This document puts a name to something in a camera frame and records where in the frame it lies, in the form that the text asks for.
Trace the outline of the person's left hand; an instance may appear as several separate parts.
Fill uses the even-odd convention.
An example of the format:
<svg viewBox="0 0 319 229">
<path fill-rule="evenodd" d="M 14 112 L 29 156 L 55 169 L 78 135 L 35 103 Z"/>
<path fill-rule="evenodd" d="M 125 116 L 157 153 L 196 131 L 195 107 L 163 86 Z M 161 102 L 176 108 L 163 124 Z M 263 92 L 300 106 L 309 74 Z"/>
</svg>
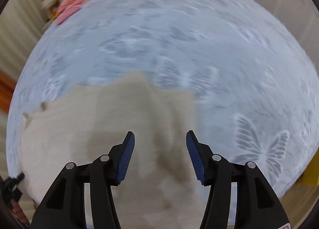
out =
<svg viewBox="0 0 319 229">
<path fill-rule="evenodd" d="M 10 210 L 11 214 L 16 219 L 18 219 L 21 223 L 23 223 L 24 225 L 29 226 L 29 221 L 28 221 L 26 215 L 24 214 L 22 208 L 20 207 L 20 205 L 17 202 L 15 202 L 15 201 L 13 201 L 11 203 L 11 205 L 12 205 L 12 208 Z"/>
</svg>

